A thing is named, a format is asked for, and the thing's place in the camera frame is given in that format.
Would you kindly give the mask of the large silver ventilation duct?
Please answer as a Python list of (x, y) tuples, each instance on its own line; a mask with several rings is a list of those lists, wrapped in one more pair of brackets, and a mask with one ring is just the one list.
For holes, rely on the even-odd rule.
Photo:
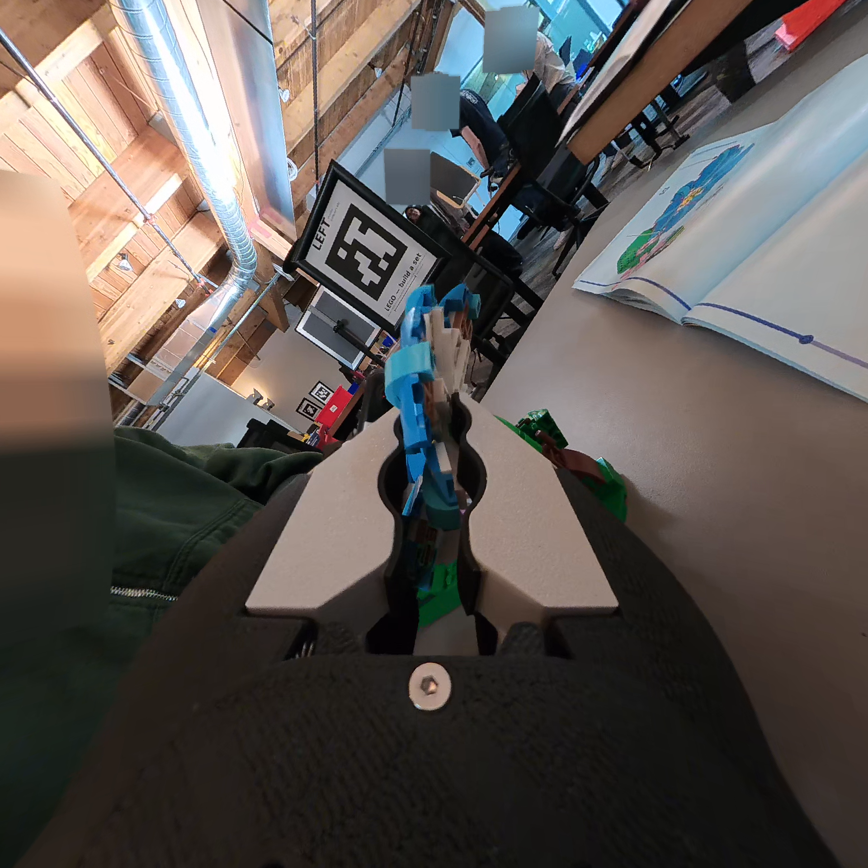
[(166, 5), (162, 1), (119, 1), (112, 6), (125, 35), (138, 49), (162, 113), (232, 254), (230, 270), (216, 293), (220, 304), (207, 328), (216, 332), (257, 266), (255, 245), (235, 193), (233, 171), (211, 132)]

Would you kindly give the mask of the person's green jacket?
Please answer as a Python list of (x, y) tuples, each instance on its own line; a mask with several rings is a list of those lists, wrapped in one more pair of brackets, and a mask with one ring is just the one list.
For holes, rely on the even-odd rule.
[(44, 829), (160, 618), (270, 499), (324, 458), (230, 443), (179, 447), (123, 427), (114, 450), (104, 613), (2, 647), (2, 866), (13, 866)]

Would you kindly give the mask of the black office chair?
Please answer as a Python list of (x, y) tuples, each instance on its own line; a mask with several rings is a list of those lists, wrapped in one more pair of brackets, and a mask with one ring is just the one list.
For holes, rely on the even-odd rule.
[[(609, 163), (606, 154), (601, 153), (586, 165), (568, 149), (559, 148), (539, 176), (538, 186), (524, 185), (513, 201), (513, 207), (525, 216), (516, 238), (521, 241), (537, 228), (569, 231), (572, 228), (569, 207), (581, 198), (586, 198), (595, 209), (606, 207), (609, 201), (599, 186)], [(565, 202), (567, 207), (551, 196)]]

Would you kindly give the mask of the small blue lego flower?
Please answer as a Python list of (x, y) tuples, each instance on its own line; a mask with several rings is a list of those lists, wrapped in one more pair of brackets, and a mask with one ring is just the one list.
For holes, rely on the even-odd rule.
[(385, 364), (385, 396), (398, 410), (407, 471), (401, 514), (409, 540), (401, 557), (420, 602), (450, 585), (458, 558), (452, 551), (472, 503), (458, 482), (453, 399), (466, 390), (480, 306), (479, 295), (463, 283), (441, 299), (432, 286), (414, 290), (398, 348)]

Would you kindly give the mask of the white framed panel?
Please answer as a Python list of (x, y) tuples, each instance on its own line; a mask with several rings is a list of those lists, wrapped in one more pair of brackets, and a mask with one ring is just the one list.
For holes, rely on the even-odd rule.
[(338, 295), (320, 287), (295, 331), (349, 370), (356, 371), (364, 359), (372, 358), (371, 348), (381, 328)]

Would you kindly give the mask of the wooden desk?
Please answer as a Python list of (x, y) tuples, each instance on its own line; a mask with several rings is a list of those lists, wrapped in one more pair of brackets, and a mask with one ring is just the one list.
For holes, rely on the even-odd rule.
[(748, 1), (688, 2), (613, 90), (578, 121), (567, 136), (570, 152), (589, 164), (747, 6)]

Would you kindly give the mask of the green lego base plate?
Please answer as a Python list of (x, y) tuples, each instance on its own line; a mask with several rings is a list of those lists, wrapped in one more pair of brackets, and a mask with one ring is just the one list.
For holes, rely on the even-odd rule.
[[(547, 409), (531, 410), (516, 424), (502, 417), (497, 419), (540, 453), (545, 453), (548, 440), (553, 444), (552, 453), (563, 456), (569, 450), (568, 441)], [(627, 488), (623, 478), (604, 458), (593, 459), (592, 463), (595, 464), (596, 471), (579, 469), (575, 473), (602, 505), (624, 522), (627, 518)], [(458, 592), (458, 557), (446, 555), (445, 542), (441, 542), (437, 556), (445, 555), (447, 560), (434, 561), (422, 569), (423, 546), (421, 543), (416, 543), (416, 546), (419, 627), (428, 627), (461, 604)]]

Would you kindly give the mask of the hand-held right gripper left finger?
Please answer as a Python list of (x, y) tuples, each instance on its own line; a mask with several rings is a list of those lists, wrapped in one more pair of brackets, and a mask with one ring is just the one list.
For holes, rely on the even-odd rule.
[(341, 623), (368, 631), (389, 614), (409, 621), (400, 574), (400, 507), (387, 494), (390, 461), (403, 461), (397, 409), (322, 461), (245, 601), (250, 615)]

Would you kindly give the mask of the framed marker sign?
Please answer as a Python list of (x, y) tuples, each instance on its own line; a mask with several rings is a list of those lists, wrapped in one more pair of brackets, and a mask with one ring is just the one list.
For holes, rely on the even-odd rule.
[(409, 295), (446, 258), (440, 244), (332, 160), (284, 270), (302, 271), (395, 337)]

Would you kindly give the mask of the red box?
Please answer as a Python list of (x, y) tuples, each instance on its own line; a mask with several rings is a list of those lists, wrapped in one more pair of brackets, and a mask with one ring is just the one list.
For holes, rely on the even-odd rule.
[(343, 386), (338, 387), (317, 414), (315, 422), (330, 430), (336, 430), (349, 417), (362, 395), (363, 385), (356, 384), (353, 392)]

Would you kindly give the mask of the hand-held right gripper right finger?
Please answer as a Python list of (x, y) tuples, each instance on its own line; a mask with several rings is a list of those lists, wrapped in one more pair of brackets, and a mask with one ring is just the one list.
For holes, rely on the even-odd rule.
[(561, 616), (614, 613), (617, 600), (555, 466), (469, 397), (464, 438), (483, 468), (467, 513), (480, 572), (471, 611), (497, 630)]

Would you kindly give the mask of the lego instruction booklet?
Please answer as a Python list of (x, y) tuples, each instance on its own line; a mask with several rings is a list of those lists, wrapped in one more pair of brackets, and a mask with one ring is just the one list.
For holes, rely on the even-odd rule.
[(867, 58), (694, 150), (576, 278), (867, 399)]

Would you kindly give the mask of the orange object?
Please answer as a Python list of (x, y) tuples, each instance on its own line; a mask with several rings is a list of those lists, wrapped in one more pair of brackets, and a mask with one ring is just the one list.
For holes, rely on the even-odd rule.
[(827, 21), (846, 1), (806, 1), (781, 16), (775, 29), (778, 45), (791, 53)]

